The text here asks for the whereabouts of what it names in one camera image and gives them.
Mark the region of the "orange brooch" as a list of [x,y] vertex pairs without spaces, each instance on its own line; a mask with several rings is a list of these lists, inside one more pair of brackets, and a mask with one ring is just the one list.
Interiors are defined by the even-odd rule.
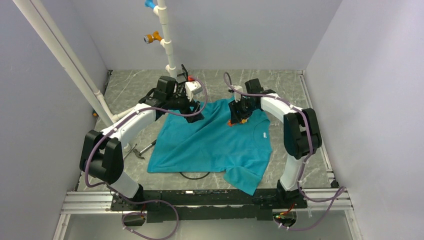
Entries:
[[243,125],[243,124],[245,124],[247,121],[248,121],[247,119],[242,119],[240,122],[232,122],[231,120],[229,120],[229,121],[227,122],[227,125],[228,125],[229,127],[234,127],[234,126],[237,126],[237,125]]

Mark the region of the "black square frame holder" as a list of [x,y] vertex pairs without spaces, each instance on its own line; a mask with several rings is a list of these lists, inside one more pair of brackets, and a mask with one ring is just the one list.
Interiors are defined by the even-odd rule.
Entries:
[[181,64],[181,72],[177,74],[176,81],[179,85],[189,81],[189,73],[184,64]]

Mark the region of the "teal t-shirt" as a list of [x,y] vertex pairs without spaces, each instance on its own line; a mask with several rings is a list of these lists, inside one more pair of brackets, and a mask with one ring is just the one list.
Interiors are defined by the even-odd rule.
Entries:
[[233,187],[253,195],[270,161],[270,120],[255,110],[246,123],[229,125],[231,99],[207,103],[203,120],[168,115],[158,133],[148,173],[224,172]]

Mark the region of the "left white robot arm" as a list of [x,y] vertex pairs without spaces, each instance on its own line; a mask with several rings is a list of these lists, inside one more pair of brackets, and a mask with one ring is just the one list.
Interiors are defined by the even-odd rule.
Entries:
[[205,108],[194,96],[206,92],[206,86],[194,77],[183,82],[161,76],[156,87],[148,91],[138,104],[123,118],[101,130],[91,130],[84,138],[80,170],[87,187],[94,188],[89,177],[100,180],[113,192],[120,194],[131,210],[139,209],[145,200],[144,188],[124,170],[123,150],[143,129],[165,113],[183,117],[188,123],[204,119]]

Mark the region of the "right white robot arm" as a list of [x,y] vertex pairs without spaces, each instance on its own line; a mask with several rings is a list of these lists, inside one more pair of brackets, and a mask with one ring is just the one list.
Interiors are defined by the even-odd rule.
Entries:
[[305,164],[322,146],[316,112],[312,108],[299,108],[282,99],[274,90],[264,89],[257,78],[245,82],[244,87],[232,85],[228,74],[224,74],[223,79],[234,95],[228,105],[230,124],[246,122],[256,110],[268,112],[282,122],[287,160],[277,182],[275,200],[280,207],[289,207],[301,194]]

